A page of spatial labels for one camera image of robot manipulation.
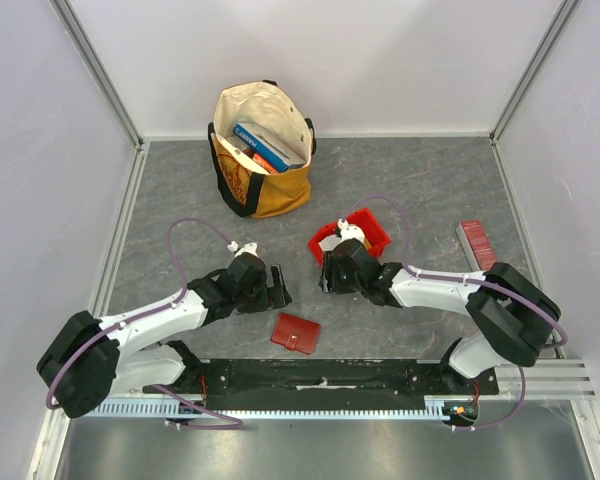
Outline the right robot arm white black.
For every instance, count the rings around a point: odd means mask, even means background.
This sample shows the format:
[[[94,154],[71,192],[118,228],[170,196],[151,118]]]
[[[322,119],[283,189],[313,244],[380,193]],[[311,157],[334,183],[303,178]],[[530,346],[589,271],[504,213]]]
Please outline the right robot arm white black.
[[[358,240],[341,241],[323,255],[319,285],[326,293],[359,293],[381,307],[424,307],[471,318],[478,332],[456,340],[437,367],[440,386],[457,394],[500,365],[532,367],[549,337],[567,336],[558,305],[507,263],[465,274],[380,263]]]

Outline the red leather card holder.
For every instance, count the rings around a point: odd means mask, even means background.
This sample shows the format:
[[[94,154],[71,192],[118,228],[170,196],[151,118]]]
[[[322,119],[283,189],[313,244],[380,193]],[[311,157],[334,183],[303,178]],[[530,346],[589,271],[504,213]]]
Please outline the red leather card holder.
[[[288,313],[280,313],[270,341],[286,350],[311,355],[315,352],[321,325]]]

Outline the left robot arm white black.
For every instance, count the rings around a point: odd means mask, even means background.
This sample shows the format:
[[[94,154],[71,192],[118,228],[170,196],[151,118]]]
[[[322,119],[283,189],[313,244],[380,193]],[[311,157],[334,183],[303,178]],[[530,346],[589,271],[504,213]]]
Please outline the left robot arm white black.
[[[240,250],[226,268],[187,282],[183,289],[135,310],[94,317],[73,314],[37,363],[48,387],[47,406],[69,418],[94,411],[110,395],[154,384],[181,393],[196,388],[199,363],[168,337],[233,313],[252,314],[289,305],[282,269]]]

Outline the red plastic bin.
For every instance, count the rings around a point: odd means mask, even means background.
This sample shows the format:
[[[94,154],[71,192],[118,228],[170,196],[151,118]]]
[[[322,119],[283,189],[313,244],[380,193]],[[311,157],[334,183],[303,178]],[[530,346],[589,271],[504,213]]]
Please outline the red plastic bin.
[[[383,255],[385,248],[391,243],[391,238],[376,219],[371,209],[364,207],[354,211],[346,217],[346,220],[351,224],[359,226],[364,231],[365,238],[373,245],[367,251],[374,258],[379,259]],[[319,242],[329,236],[337,237],[336,222],[333,221],[321,227],[308,242],[309,251],[320,266],[323,265],[325,252],[321,250]]]

